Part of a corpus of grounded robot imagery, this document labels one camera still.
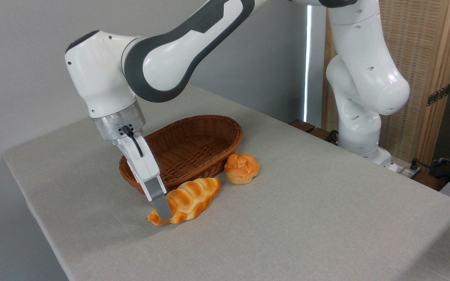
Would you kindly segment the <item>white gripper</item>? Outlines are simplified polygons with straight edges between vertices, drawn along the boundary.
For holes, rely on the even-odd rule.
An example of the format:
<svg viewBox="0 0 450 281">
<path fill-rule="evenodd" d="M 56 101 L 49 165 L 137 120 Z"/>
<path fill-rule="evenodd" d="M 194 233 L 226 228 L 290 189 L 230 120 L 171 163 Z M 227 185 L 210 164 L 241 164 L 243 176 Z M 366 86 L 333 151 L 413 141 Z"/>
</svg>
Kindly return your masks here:
<svg viewBox="0 0 450 281">
<path fill-rule="evenodd" d="M 165 198 L 164 185 L 161 184 L 160 170 L 147 142 L 141 134 L 134 134 L 134 139 L 125 136 L 112 141 L 121 150 L 136 181 L 148 192 L 153 207 L 161 222 L 173 217 Z"/>
</svg>

